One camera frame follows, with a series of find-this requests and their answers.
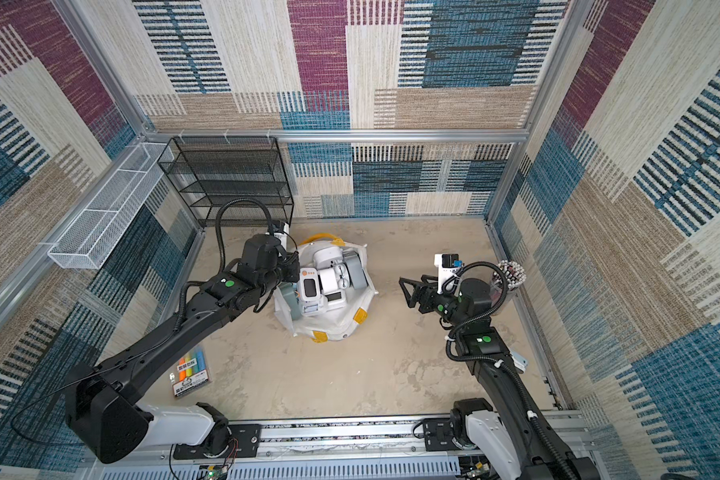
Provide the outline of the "white canvas bag yellow handles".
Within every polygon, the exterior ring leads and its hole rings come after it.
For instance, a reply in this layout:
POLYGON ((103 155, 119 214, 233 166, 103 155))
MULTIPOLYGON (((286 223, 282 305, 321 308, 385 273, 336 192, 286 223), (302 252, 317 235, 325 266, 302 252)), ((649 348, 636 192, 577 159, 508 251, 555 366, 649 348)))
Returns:
POLYGON ((378 294, 367 247, 319 233, 299 244, 297 253, 297 277, 275 290, 275 318, 291 335, 316 343, 347 339, 365 322, 378 294))

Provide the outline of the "white rectangular alarm clock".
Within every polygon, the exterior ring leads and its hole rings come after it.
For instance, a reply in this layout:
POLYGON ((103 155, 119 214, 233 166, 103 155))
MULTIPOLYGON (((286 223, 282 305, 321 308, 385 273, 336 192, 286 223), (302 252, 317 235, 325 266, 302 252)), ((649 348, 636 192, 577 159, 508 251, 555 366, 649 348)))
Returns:
POLYGON ((345 290, 351 286, 341 248, 330 245, 318 250, 313 260, 327 302, 340 302, 344 298, 345 290))

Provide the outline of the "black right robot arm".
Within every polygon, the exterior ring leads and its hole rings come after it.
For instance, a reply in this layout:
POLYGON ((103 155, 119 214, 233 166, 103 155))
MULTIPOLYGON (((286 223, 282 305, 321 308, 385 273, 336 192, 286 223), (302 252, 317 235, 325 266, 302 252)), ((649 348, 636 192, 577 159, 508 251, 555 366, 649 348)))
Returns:
POLYGON ((466 365, 488 395, 455 402, 454 445, 479 450, 498 479, 599 478, 594 461, 577 456, 545 418, 492 325, 514 286, 506 272, 487 261, 464 264, 454 254, 436 265, 437 275, 400 278, 399 285, 408 307, 439 316, 446 356, 466 365))

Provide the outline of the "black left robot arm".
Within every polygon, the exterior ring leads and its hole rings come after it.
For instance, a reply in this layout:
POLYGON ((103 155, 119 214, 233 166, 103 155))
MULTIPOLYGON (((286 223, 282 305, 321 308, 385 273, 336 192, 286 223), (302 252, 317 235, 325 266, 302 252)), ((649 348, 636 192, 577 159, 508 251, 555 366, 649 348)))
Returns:
POLYGON ((231 454, 235 441, 228 419, 207 403, 178 410, 149 407, 142 399, 160 375, 177 365, 206 337, 246 310, 259 312, 278 285, 297 278, 298 253, 288 251, 278 236, 281 222, 258 199, 267 231, 250 237, 242 255, 227 260, 225 248, 217 273, 208 280, 188 281, 181 288, 177 311, 123 351, 96 366, 76 365, 57 388, 64 397, 64 421, 104 464, 152 445, 196 448, 207 458, 231 454))

